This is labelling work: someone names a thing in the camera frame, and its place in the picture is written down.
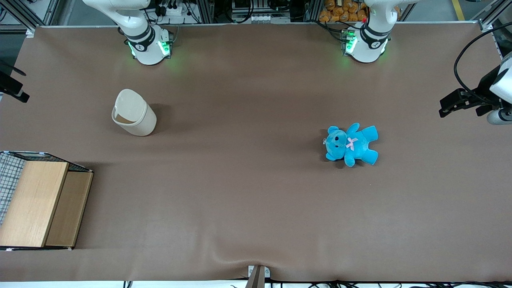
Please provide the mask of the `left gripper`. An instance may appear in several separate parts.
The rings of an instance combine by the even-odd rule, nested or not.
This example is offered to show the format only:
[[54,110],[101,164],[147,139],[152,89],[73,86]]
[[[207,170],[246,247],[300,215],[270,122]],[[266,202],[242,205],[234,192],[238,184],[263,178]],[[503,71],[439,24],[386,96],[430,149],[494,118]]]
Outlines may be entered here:
[[[512,103],[512,61],[503,60],[501,64],[484,75],[478,86],[477,92],[488,100],[502,100]],[[443,97],[440,101],[439,116],[444,118],[450,113],[465,110],[477,106],[477,98],[465,89],[456,89]],[[494,110],[493,105],[481,105],[476,108],[478,117]]]

